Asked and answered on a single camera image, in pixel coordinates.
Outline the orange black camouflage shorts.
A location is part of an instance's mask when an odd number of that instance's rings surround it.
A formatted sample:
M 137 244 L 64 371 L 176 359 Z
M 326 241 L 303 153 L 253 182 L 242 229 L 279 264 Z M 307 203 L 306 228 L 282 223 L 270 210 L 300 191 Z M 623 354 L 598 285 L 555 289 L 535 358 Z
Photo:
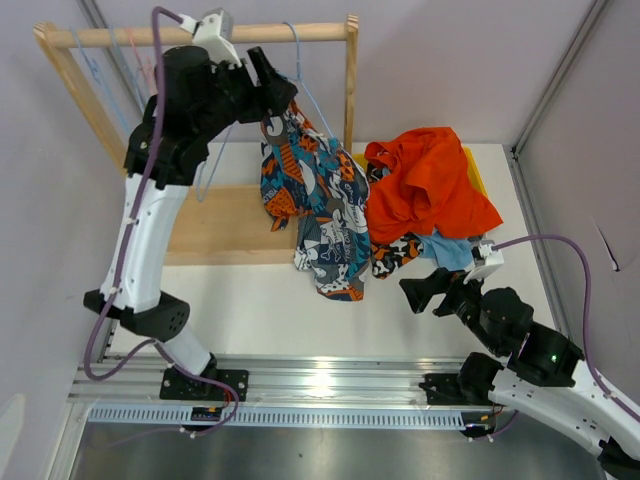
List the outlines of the orange black camouflage shorts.
M 386 244 L 373 239 L 372 229 L 369 229 L 369 235 L 372 275 L 376 279 L 388 278 L 424 252 L 422 241 L 413 233 L 406 233 L 394 242 Z

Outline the bright orange shorts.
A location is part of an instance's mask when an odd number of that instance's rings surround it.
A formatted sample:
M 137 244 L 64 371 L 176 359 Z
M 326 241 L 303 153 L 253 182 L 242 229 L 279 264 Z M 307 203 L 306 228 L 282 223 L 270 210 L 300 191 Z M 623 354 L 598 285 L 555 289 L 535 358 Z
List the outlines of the bright orange shorts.
M 388 171 L 370 185 L 365 208 L 375 243 L 434 231 L 463 239 L 503 224 L 496 207 L 472 185 L 467 156 L 450 127 L 417 128 L 391 141 L 371 142 L 364 157 Z

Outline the yellow plastic tray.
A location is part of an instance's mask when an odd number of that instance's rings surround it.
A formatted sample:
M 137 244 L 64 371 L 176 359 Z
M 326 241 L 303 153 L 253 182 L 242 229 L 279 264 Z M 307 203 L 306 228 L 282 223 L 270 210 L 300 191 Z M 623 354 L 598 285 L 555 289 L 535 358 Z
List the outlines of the yellow plastic tray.
M 471 149 L 468 147 L 464 147 L 463 151 L 468 161 L 467 174 L 473 188 L 479 193 L 481 193 L 484 197 L 488 197 L 486 188 L 484 186 L 482 177 L 480 175 L 479 169 L 477 167 L 477 164 L 475 162 Z M 366 160 L 365 156 L 362 153 L 355 154 L 353 158 L 364 170 L 367 170 L 368 161 Z

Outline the blue orange patterned shorts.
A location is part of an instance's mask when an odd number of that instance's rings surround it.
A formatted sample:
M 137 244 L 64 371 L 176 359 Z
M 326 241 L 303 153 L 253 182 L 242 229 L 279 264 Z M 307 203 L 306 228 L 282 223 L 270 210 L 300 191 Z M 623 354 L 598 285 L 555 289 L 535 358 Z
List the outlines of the blue orange patterned shorts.
M 294 102 L 260 128 L 260 194 L 271 230 L 283 230 L 295 218 L 294 267 L 312 274 L 318 294 L 361 301 L 371 253 L 364 171 Z

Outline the light blue shorts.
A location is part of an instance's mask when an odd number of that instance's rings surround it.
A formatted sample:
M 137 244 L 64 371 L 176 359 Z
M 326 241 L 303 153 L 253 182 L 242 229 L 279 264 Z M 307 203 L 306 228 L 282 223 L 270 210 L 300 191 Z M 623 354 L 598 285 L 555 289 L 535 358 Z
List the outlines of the light blue shorts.
M 467 239 L 442 236 L 437 230 L 431 235 L 418 235 L 422 245 L 422 258 L 434 260 L 449 271 L 465 270 L 473 263 L 471 244 Z

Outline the blue wire hanger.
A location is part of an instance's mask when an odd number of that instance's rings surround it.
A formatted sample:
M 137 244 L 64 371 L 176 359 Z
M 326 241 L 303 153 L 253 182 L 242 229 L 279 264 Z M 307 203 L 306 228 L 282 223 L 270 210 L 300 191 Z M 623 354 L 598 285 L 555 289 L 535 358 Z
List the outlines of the blue wire hanger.
M 99 64 L 97 63 L 97 61 L 93 58 L 90 57 L 86 51 L 85 48 L 83 47 L 82 43 L 80 42 L 79 36 L 77 34 L 77 31 L 73 28 L 70 29 L 70 32 L 73 36 L 73 39 L 75 41 L 76 44 L 76 48 L 79 50 L 87 68 L 90 71 L 91 77 L 94 81 L 94 83 L 96 84 L 96 86 L 99 88 L 99 90 L 102 92 L 104 99 L 107 101 L 109 107 L 111 108 L 112 112 L 116 115 L 116 118 L 120 124 L 120 126 L 122 127 L 122 130 L 124 133 L 128 134 L 131 132 L 131 129 L 129 128 L 129 123 L 124 115 L 124 112 L 120 109 L 118 102 L 116 101 L 113 92 L 102 72 L 102 70 L 100 69 Z
M 144 97 L 139 88 L 137 77 L 132 72 L 130 65 L 121 49 L 121 46 L 116 41 L 114 29 L 111 26 L 109 26 L 108 31 L 110 34 L 113 49 L 115 51 L 115 56 L 119 61 L 119 68 L 123 71 L 123 75 L 127 79 L 128 89 L 131 91 L 139 110 L 143 111 L 145 107 L 145 102 L 144 102 Z
M 303 89 L 305 95 L 307 96 L 307 98 L 309 99 L 309 101 L 311 102 L 314 110 L 316 111 L 321 123 L 324 126 L 324 129 L 326 131 L 326 133 L 328 134 L 328 136 L 330 138 L 336 139 L 336 136 L 334 135 L 333 130 L 331 129 L 329 122 L 327 121 L 325 115 L 323 114 L 318 102 L 316 101 L 314 95 L 312 94 L 311 90 L 309 89 L 309 86 L 305 80 L 304 77 L 304 73 L 303 73 L 303 68 L 302 68 L 302 55 L 301 55 L 301 40 L 300 40 L 300 36 L 298 34 L 298 31 L 296 29 L 296 27 L 288 22 L 288 21 L 284 21 L 283 25 L 285 25 L 290 32 L 293 34 L 294 37 L 294 43 L 295 43 L 295 52 L 296 52 L 296 59 L 295 59 L 295 75 L 294 76 L 287 76 L 285 75 L 284 78 L 287 80 L 292 80 L 297 82 Z
M 213 161 L 213 164 L 209 165 L 209 161 L 206 160 L 203 166 L 200 168 L 200 171 L 198 173 L 196 183 L 195 183 L 196 200 L 199 203 L 203 203 L 206 200 L 210 187 L 213 183 L 215 173 L 218 169 L 218 166 L 220 164 L 226 145 L 229 141 L 229 138 L 231 136 L 231 133 L 233 132 L 234 127 L 235 125 L 232 124 L 227 129 L 224 135 L 223 141 L 220 144 L 220 148 L 217 152 L 215 160 Z

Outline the wooden clothes rack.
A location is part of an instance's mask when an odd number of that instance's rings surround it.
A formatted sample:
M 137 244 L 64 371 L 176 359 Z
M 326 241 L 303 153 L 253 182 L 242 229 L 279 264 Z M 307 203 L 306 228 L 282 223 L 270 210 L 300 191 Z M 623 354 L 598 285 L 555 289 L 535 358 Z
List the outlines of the wooden clothes rack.
M 67 91 L 84 115 L 103 148 L 121 170 L 126 148 L 89 81 L 71 54 L 71 49 L 106 48 L 111 44 L 129 47 L 152 42 L 148 27 L 84 29 L 77 34 L 61 30 L 50 22 L 39 22 L 33 34 L 41 50 L 57 71 Z M 345 149 L 353 146 L 357 78 L 359 19 L 350 14 L 342 23 L 239 25 L 232 40 L 239 44 L 342 41 L 346 46 Z M 217 186 L 203 202 L 189 194 L 173 229 L 166 262 L 169 265 L 285 264 L 293 257 L 296 229 L 289 226 L 274 232 L 255 184 Z

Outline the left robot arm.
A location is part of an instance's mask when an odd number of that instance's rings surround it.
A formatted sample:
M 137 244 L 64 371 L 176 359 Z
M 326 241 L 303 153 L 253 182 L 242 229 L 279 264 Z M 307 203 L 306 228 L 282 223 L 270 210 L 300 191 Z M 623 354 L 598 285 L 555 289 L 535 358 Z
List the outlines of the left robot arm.
M 118 244 L 103 284 L 83 305 L 99 323 L 115 319 L 171 362 L 164 399 L 224 400 L 230 388 L 217 360 L 188 325 L 187 302 L 161 289 L 161 274 L 178 213 L 208 145 L 227 127 L 285 112 L 297 88 L 259 46 L 234 66 L 198 46 L 165 51 L 155 69 L 158 92 L 129 137 L 125 206 Z

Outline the pink wire hanger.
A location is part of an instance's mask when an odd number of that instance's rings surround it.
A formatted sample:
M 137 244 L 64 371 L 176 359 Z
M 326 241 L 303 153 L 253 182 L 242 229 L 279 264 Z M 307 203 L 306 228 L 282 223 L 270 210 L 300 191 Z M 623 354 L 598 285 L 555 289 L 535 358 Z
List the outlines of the pink wire hanger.
M 155 95 L 157 93 L 157 87 L 156 87 L 156 81 L 154 78 L 153 65 L 151 63 L 151 59 L 148 55 L 140 53 L 136 45 L 136 42 L 133 38 L 132 30 L 130 28 L 126 28 L 125 32 L 128 37 L 130 47 L 133 50 L 133 54 L 136 59 L 136 62 L 138 64 L 138 69 L 140 71 L 140 74 L 142 75 L 142 79 L 147 88 L 148 95 L 149 96 Z

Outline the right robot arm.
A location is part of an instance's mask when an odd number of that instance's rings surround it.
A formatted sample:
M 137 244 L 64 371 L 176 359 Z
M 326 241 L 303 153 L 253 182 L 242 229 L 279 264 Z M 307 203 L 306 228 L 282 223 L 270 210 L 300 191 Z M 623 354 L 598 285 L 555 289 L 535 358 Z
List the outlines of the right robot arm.
M 425 379 L 420 386 L 428 399 L 516 410 L 573 440 L 611 477 L 638 478 L 638 424 L 600 390 L 582 350 L 535 322 L 533 307 L 514 289 L 484 291 L 482 281 L 445 268 L 399 285 L 415 314 L 441 296 L 434 315 L 457 317 L 486 349 L 469 354 L 453 387 Z

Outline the aluminium mounting rail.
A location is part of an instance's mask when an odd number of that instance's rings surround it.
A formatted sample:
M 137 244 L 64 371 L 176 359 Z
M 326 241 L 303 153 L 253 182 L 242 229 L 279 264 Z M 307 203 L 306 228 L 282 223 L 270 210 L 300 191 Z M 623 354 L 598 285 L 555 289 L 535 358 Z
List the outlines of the aluminium mounting rail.
M 433 406 L 420 383 L 428 374 L 453 374 L 459 359 L 221 357 L 223 369 L 245 370 L 245 399 L 163 400 L 168 385 L 161 358 L 132 360 L 104 382 L 77 372 L 68 397 L 84 419 L 95 422 L 177 424 L 205 429 L 217 420 L 231 426 L 453 430 L 508 425 L 507 407 Z

